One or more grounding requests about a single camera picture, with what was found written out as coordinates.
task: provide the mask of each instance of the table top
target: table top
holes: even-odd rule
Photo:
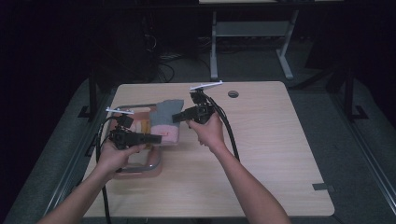
[[[183,99],[200,83],[119,86],[111,108]],[[237,91],[230,98],[229,91]],[[291,217],[334,212],[288,92],[281,82],[225,82],[206,90],[227,114],[242,164],[267,187]],[[224,138],[232,151],[230,138]],[[194,130],[180,123],[177,146],[162,147],[163,170],[156,177],[118,179],[106,184],[113,217],[243,217],[244,213],[216,157],[200,146]],[[96,164],[92,157],[84,178]],[[99,194],[85,217],[105,215]]]

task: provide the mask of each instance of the circular hole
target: circular hole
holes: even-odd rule
[[[239,96],[239,93],[237,91],[229,91],[228,96],[230,96],[231,98],[236,98]]]

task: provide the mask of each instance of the gray object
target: gray object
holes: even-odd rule
[[[179,127],[180,122],[174,123],[172,115],[180,113],[184,100],[165,100],[157,104],[157,111],[149,113],[151,127],[156,125],[172,125]]]

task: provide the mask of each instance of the dark background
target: dark background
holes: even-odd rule
[[[1,220],[73,93],[92,71],[99,74],[101,91],[125,82],[150,82],[155,76],[158,52],[150,54],[138,47],[147,44],[144,34],[156,35],[163,46],[180,48],[192,56],[196,53],[195,37],[210,36],[208,11],[137,13],[105,9],[100,3],[0,3],[5,119],[1,134]],[[370,89],[378,106],[396,126],[394,9],[394,4],[387,2],[330,8],[324,14],[307,8],[300,13],[293,38],[310,36],[315,40],[309,67],[325,69],[340,60],[353,59],[356,78]],[[118,59],[109,59],[109,52]]]

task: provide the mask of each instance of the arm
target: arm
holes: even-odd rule
[[[126,165],[130,155],[142,148],[143,146],[135,146],[117,150],[112,142],[106,142],[99,162],[91,174],[59,206],[38,223],[78,223],[107,181],[114,177],[119,168]]]
[[[277,199],[225,146],[219,114],[214,113],[205,125],[192,120],[187,123],[197,132],[201,145],[208,146],[219,160],[250,223],[290,223]]]

